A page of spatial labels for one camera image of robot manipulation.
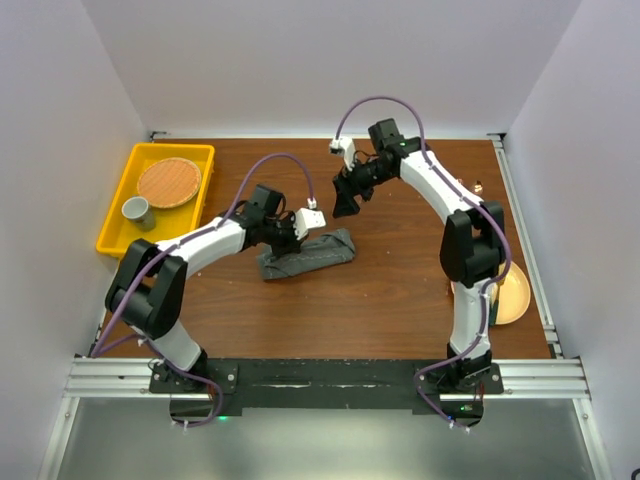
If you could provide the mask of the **grey cloth napkin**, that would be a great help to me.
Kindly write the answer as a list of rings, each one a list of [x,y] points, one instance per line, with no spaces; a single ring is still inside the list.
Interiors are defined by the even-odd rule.
[[[299,253],[277,258],[270,247],[256,256],[264,281],[296,277],[308,272],[346,264],[356,257],[356,247],[347,229],[339,228],[306,240]]]

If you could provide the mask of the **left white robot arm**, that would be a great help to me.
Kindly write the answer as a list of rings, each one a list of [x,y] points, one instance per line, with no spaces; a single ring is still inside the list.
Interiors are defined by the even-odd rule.
[[[158,243],[134,241],[105,298],[107,326],[121,321],[147,341],[183,391],[214,393],[207,353],[180,320],[185,285],[212,263],[260,244],[276,254],[298,253],[300,213],[285,206],[284,194],[258,185],[249,199],[192,232]]]

